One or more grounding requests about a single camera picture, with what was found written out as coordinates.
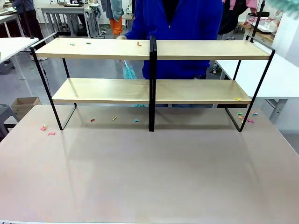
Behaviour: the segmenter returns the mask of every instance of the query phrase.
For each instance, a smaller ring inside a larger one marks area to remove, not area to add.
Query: white table
[[[9,38],[0,38],[0,63],[4,62],[5,60],[11,58],[15,69],[16,73],[19,74],[20,80],[24,80],[25,84],[30,92],[30,95],[32,95],[32,92],[29,88],[29,85],[26,81],[26,78],[24,77],[24,74],[22,72],[22,69],[20,67],[20,64],[16,58],[16,54],[19,53],[21,50],[31,46],[35,42],[38,42],[38,38],[30,38],[30,37],[9,37]]]
[[[217,61],[222,68],[220,79],[232,79],[238,61]],[[249,97],[253,97],[267,61],[242,61],[236,81]],[[274,123],[288,99],[299,98],[299,68],[275,54],[257,98],[266,99],[274,108],[270,120]]]
[[[13,20],[17,21],[21,36],[24,37],[23,29],[22,29],[22,26],[21,26],[20,20],[19,20],[19,15],[17,13],[12,14],[12,15],[0,15],[0,25],[4,23],[8,37],[10,37],[10,33],[9,33],[9,30],[7,27],[7,22],[10,22]]]
[[[82,7],[64,7],[58,4],[48,4],[48,5],[40,6],[39,8],[42,11],[43,19],[45,23],[46,23],[45,14],[47,15],[52,33],[55,32],[55,29],[59,31],[59,24],[61,23],[60,14],[62,14],[63,18],[64,15],[66,15],[67,24],[69,25],[71,36],[75,36],[74,24],[78,24],[78,18],[75,15],[83,14],[86,23],[87,36],[88,38],[94,36],[94,32],[95,32],[94,17],[96,15],[93,15],[94,10],[91,9],[89,5],[83,5]]]
[[[71,109],[57,105],[63,119]],[[37,105],[0,143],[0,218],[298,224],[299,157],[263,113],[254,120],[239,133],[223,108],[157,108],[150,133],[148,108],[78,105],[60,131]]]

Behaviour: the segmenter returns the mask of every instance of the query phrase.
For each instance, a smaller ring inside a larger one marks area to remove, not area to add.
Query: wooden shelf board
[[[149,81],[68,78],[52,99],[55,103],[148,104]],[[233,80],[157,80],[156,104],[250,102],[251,99]]]
[[[36,51],[38,57],[149,60],[150,41],[55,38]]]
[[[249,41],[157,41],[160,60],[266,60],[269,54]]]
[[[266,60],[269,54],[249,41],[157,41],[158,60]],[[56,38],[38,57],[149,60],[148,40]]]
[[[234,80],[157,80],[157,104],[249,104]]]
[[[149,80],[68,78],[55,103],[148,104]]]

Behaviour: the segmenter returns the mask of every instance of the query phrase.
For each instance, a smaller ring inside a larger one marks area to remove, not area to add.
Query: hanging clothes
[[[236,1],[238,0],[230,0],[230,8],[229,10],[234,10]],[[246,6],[251,9],[251,12],[255,12],[257,10],[257,0],[246,0]]]
[[[230,10],[230,1],[225,1],[223,4],[223,14],[218,35],[228,34],[236,28],[238,25],[239,15],[243,14],[248,8],[246,1],[247,0],[237,0],[233,10]]]

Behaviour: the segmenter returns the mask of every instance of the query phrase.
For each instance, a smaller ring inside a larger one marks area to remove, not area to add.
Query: table leg
[[[43,14],[43,20],[45,21],[45,26],[46,26],[47,31],[48,31],[48,36],[49,36],[50,35],[50,31],[49,31],[49,27],[48,27],[48,24],[47,24],[47,21],[46,21],[45,13],[43,13],[43,11],[42,11],[42,14]]]
[[[52,18],[53,18],[53,23],[54,23],[55,29],[56,29],[57,32],[59,32],[60,28],[58,26],[57,18],[56,18],[56,14],[55,13],[52,14]]]
[[[49,26],[50,26],[51,32],[54,33],[55,30],[54,30],[52,19],[51,19],[51,16],[50,16],[49,13],[47,13],[47,17],[48,17],[48,22],[49,22]]]
[[[14,66],[15,66],[16,73],[19,74],[19,76],[20,76],[19,79],[22,80],[25,83],[25,85],[27,86],[27,89],[28,89],[28,91],[30,93],[30,96],[33,96],[32,92],[31,92],[31,89],[30,89],[30,87],[28,85],[28,82],[27,82],[26,78],[24,77],[24,74],[23,74],[22,69],[20,67],[20,64],[18,62],[18,59],[16,58],[16,56],[12,56],[11,60],[12,60],[12,62],[14,64]]]
[[[276,105],[274,105],[275,106],[274,110],[269,118],[273,124],[277,121],[277,119],[278,119],[280,113],[282,112],[282,110],[284,109],[287,101],[288,101],[287,99],[280,99],[280,100],[278,100]]]
[[[18,23],[18,27],[19,27],[19,30],[20,30],[20,33],[21,33],[21,37],[25,37],[24,33],[23,33],[23,29],[22,29],[22,26],[21,26],[21,23],[20,23],[20,20],[19,20],[19,17],[17,16],[17,23]]]
[[[72,25],[72,23],[71,23],[71,15],[70,15],[70,14],[67,14],[67,15],[66,15],[66,19],[67,19],[67,24],[69,25],[69,29],[70,29],[70,32],[71,32],[71,36],[74,37],[75,34],[74,34],[73,25]]]
[[[4,26],[5,26],[8,37],[11,37],[6,22],[4,22]]]
[[[86,31],[87,31],[87,36],[88,38],[90,38],[90,23],[87,23],[87,15],[86,13],[84,12],[84,19],[85,19],[85,24],[86,24]]]

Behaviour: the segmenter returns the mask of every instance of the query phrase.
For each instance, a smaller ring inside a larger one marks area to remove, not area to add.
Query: blue hoodie
[[[222,16],[222,0],[179,0],[168,24],[162,0],[136,0],[131,40],[216,40]],[[158,60],[157,79],[193,79],[206,75],[209,61]],[[143,76],[149,79],[149,62]]]

